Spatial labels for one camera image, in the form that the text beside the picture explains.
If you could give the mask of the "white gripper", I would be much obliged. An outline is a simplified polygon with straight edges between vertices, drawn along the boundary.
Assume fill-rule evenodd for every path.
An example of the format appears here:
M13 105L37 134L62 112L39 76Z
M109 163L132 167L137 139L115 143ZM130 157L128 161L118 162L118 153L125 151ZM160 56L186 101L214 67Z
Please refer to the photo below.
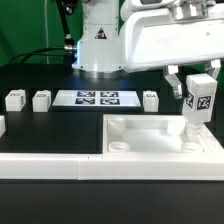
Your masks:
M174 21L167 8L133 13L120 31L123 69L127 72L163 69L176 99L183 97L178 66L204 62L217 79L224 58L224 7L210 7L204 19Z

